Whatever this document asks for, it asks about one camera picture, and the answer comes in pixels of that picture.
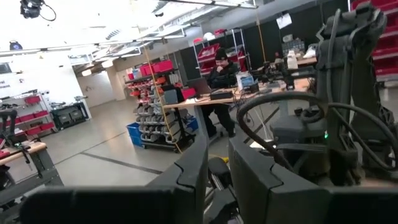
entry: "gray floor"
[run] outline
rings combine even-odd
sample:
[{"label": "gray floor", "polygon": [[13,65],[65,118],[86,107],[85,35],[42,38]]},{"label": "gray floor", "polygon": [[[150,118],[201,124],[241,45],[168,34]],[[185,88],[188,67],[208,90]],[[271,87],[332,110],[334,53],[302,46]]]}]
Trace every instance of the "gray floor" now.
[{"label": "gray floor", "polygon": [[[381,91],[383,105],[392,110],[396,118],[397,96],[396,88]],[[289,103],[291,111],[298,106],[305,107],[302,102]],[[65,185],[145,185],[179,158],[180,155],[174,152],[141,149],[132,145],[126,125],[135,120],[132,113],[134,107],[135,102],[129,100],[99,105],[91,109],[92,120],[42,139],[47,143]],[[277,105],[262,105],[264,117],[268,117],[275,108]],[[255,113],[251,116],[254,123],[249,126],[258,127],[259,118]],[[216,121],[215,115],[212,115],[212,120]],[[270,138],[266,137],[263,128],[259,135]],[[226,137],[217,140],[211,145],[210,154],[227,156],[227,144]],[[34,172],[23,159],[9,165],[16,180]]]}]

